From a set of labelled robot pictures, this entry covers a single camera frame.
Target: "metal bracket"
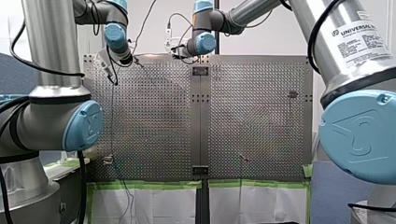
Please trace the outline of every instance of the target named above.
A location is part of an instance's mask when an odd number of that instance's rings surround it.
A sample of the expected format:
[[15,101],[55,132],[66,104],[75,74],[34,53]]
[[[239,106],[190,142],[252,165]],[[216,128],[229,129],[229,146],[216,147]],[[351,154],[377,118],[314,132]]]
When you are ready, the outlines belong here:
[[197,66],[192,68],[192,75],[193,76],[209,76],[209,67],[205,66]]
[[209,167],[208,166],[193,166],[192,174],[193,175],[208,175]]
[[289,91],[289,98],[297,98],[298,92],[297,91]]
[[60,204],[60,208],[59,208],[59,212],[61,214],[65,213],[67,211],[67,204],[66,203],[61,203]]
[[113,155],[103,157],[103,165],[111,165],[113,164],[113,161],[114,161]]

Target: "perforated metal panel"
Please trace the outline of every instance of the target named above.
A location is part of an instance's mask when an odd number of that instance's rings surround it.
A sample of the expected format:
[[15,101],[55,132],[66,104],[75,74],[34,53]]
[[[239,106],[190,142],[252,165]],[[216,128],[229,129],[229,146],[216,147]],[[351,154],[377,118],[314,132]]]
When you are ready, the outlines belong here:
[[[208,165],[210,178],[303,179],[312,139],[304,57],[212,56],[193,66],[141,57],[144,67],[121,68],[113,106],[107,74],[90,60],[87,84],[105,110],[93,180],[192,179],[193,165]],[[193,76],[194,66],[208,76]],[[104,165],[111,154],[118,170]]]
[[[86,64],[92,97],[105,111],[93,178],[191,179],[190,68],[167,57],[143,57],[140,63],[144,67],[120,69],[113,105],[107,74],[97,63]],[[111,154],[119,170],[104,165],[102,158]]]
[[305,59],[223,56],[211,68],[209,176],[303,179],[312,127]]

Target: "label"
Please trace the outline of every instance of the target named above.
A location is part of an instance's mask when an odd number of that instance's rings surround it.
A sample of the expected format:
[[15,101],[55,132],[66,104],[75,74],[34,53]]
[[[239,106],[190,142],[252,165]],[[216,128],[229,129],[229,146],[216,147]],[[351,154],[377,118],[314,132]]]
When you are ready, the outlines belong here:
[[366,11],[357,11],[359,17],[363,21],[369,21],[370,20],[370,15]]
[[392,57],[371,21],[354,21],[333,31],[332,36],[347,67],[372,59]]

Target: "black cord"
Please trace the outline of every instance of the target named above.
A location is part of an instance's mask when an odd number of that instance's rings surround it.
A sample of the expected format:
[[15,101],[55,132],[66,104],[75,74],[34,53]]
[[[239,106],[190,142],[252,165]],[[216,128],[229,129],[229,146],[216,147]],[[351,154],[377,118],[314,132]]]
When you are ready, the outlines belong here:
[[248,28],[248,29],[250,29],[250,28],[255,28],[255,27],[258,27],[258,26],[260,26],[261,24],[265,23],[265,22],[268,20],[268,18],[270,18],[272,12],[273,12],[273,10],[271,10],[271,11],[268,13],[268,15],[264,18],[264,20],[262,20],[261,22],[259,22],[259,23],[257,23],[257,24],[254,24],[254,25],[247,26],[246,28]]
[[178,57],[180,58],[180,60],[181,60],[183,63],[188,64],[188,65],[198,63],[198,61],[200,60],[200,57],[198,57],[197,60],[193,61],[192,63],[189,63],[189,62],[184,61],[184,59],[181,57],[181,54],[180,54],[180,48],[182,47],[181,41],[183,40],[184,36],[187,34],[187,32],[188,32],[191,28],[192,28],[192,25],[189,26],[189,28],[187,28],[187,30],[186,30],[186,31],[184,32],[184,34],[181,36],[180,40],[178,41],[178,46],[177,46]]
[[0,106],[0,114],[5,112],[6,110],[10,109],[12,106],[20,105],[28,100],[29,100],[28,96],[22,96],[17,99],[6,102]]
[[79,202],[78,224],[83,224],[87,210],[87,173],[85,171],[84,154],[78,151],[79,169],[81,172],[81,197]]
[[150,8],[148,10],[148,14],[146,15],[146,18],[143,21],[142,28],[140,29],[140,33],[137,36],[135,44],[134,44],[134,51],[132,52],[132,56],[134,56],[134,52],[137,49],[137,42],[139,41],[140,36],[143,34],[143,30],[145,29],[145,25],[146,25],[146,22],[147,22],[147,20],[149,18],[149,14],[151,13],[152,9],[154,8],[154,5],[155,5],[156,2],[157,2],[157,0],[152,1],[151,6],[150,6]]
[[93,28],[93,34],[94,35],[99,35],[99,32],[100,32],[100,15],[99,15],[99,10],[98,10],[98,8],[97,8],[97,6],[96,6],[96,4],[92,1],[92,0],[90,0],[90,2],[91,2],[91,5],[92,5],[92,7],[91,7],[91,16],[92,16],[92,19],[93,19],[93,26],[92,26],[92,28]]
[[372,207],[372,206],[367,206],[367,205],[362,205],[362,204],[356,204],[356,203],[349,203],[347,205],[349,208],[361,208],[365,210],[370,210],[370,211],[375,211],[375,212],[389,212],[389,213],[396,213],[396,208],[385,208],[385,207]]
[[282,4],[282,6],[284,6],[285,8],[287,8],[290,11],[293,11],[293,9],[291,8],[291,6],[289,4],[286,3],[285,0],[279,0],[280,4]]
[[317,23],[315,24],[314,28],[312,29],[311,36],[309,37],[308,41],[308,61],[311,64],[312,68],[320,74],[317,64],[315,63],[314,55],[315,55],[315,44],[317,42],[318,34],[320,31],[321,26],[327,20],[329,15],[332,11],[338,7],[338,5],[345,0],[334,0],[332,1],[329,6],[324,10],[323,14],[319,17]]
[[107,79],[111,82],[111,84],[113,84],[113,86],[118,86],[119,85],[119,74],[117,74],[116,69],[114,68],[115,61],[113,60],[113,58],[111,58],[108,46],[106,46],[106,51],[107,51],[107,56],[110,59],[110,65],[111,65],[111,68],[113,69],[114,77],[116,78],[116,80],[113,80],[111,78],[110,74],[107,75]]
[[21,37],[21,35],[22,35],[23,31],[24,31],[25,26],[26,26],[25,21],[23,21],[22,27],[18,31],[17,36],[15,36],[15,38],[12,40],[11,47],[9,48],[9,51],[11,52],[12,57],[14,57],[20,63],[24,63],[25,65],[27,65],[29,67],[32,67],[32,68],[34,68],[34,69],[36,69],[38,71],[41,71],[41,72],[46,72],[46,73],[50,73],[50,74],[53,74],[53,75],[66,76],[66,77],[84,77],[84,74],[82,74],[82,73],[64,73],[64,72],[59,72],[59,71],[53,71],[53,70],[50,70],[48,68],[43,68],[43,67],[35,65],[35,64],[33,64],[33,63],[29,62],[29,61],[26,61],[23,58],[21,58],[20,56],[18,56],[15,53],[14,49],[15,49],[15,45],[17,44],[18,40],[20,39],[20,37]]
[[8,202],[8,192],[7,192],[7,185],[6,180],[4,179],[3,171],[0,169],[0,186],[1,186],[1,193],[3,195],[3,205],[4,205],[4,213],[6,215],[7,224],[14,224],[12,221],[11,213],[9,211],[9,202]]
[[114,146],[114,93],[115,93],[114,91],[115,91],[115,86],[113,85],[111,88],[112,89],[111,89],[111,122],[110,122],[110,130],[111,130],[110,136],[111,136],[111,140],[110,140],[110,150],[111,150],[111,154],[113,156],[113,167],[114,167],[114,170],[117,173],[118,179],[121,180],[122,185],[125,188],[126,196],[128,198],[128,204],[126,206],[126,209],[125,209],[125,211],[123,212],[123,214],[119,218],[119,224],[120,224],[120,221],[122,220],[123,217],[125,217],[126,213],[128,212],[128,208],[132,209],[132,206],[134,205],[134,195],[131,193],[131,191],[129,191],[129,189],[128,189],[126,183],[125,183],[125,178],[124,178],[119,166],[117,165],[117,160],[116,160],[116,157],[115,157],[115,151],[114,151],[114,147],[113,147]]
[[[16,103],[20,103],[20,99],[16,99],[14,100]],[[3,105],[0,107],[1,110],[5,109],[6,107],[8,109],[11,108],[11,105],[13,104],[7,104],[7,105]],[[23,110],[27,105],[29,105],[29,102],[27,100],[24,100],[24,102],[20,103],[10,114],[9,116],[6,118],[6,120],[4,121],[2,127],[0,128],[0,139],[1,136],[3,135],[4,130],[6,129],[6,127],[8,126],[8,124],[11,122],[11,120],[20,113],[21,110]],[[3,206],[4,206],[4,213],[6,216],[6,221],[7,224],[13,224],[12,221],[12,217],[11,217],[11,212],[9,209],[9,201],[8,201],[8,192],[7,192],[7,184],[6,184],[6,180],[4,178],[3,175],[3,171],[0,168],[0,186],[1,186],[1,191],[2,191],[2,195],[3,195]]]

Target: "blue joint cap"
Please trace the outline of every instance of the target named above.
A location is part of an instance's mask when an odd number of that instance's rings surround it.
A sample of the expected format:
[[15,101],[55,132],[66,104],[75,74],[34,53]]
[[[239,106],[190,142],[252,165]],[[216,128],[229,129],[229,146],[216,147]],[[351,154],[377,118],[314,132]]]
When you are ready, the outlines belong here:
[[199,55],[205,55],[212,52],[216,48],[216,45],[216,38],[208,32],[201,33],[195,38],[195,51]]
[[353,91],[334,100],[319,124],[332,161],[358,179],[396,184],[396,92]]
[[112,2],[112,3],[119,5],[120,7],[125,9],[125,12],[128,13],[128,7],[127,7],[128,4],[127,4],[126,0],[107,0],[107,2]]
[[94,100],[85,102],[76,110],[64,130],[64,150],[83,151],[92,147],[99,138],[102,125],[102,107]]
[[106,25],[105,41],[108,47],[116,53],[123,53],[128,48],[125,31],[116,23]]
[[195,0],[194,13],[204,11],[207,9],[213,9],[213,0]]

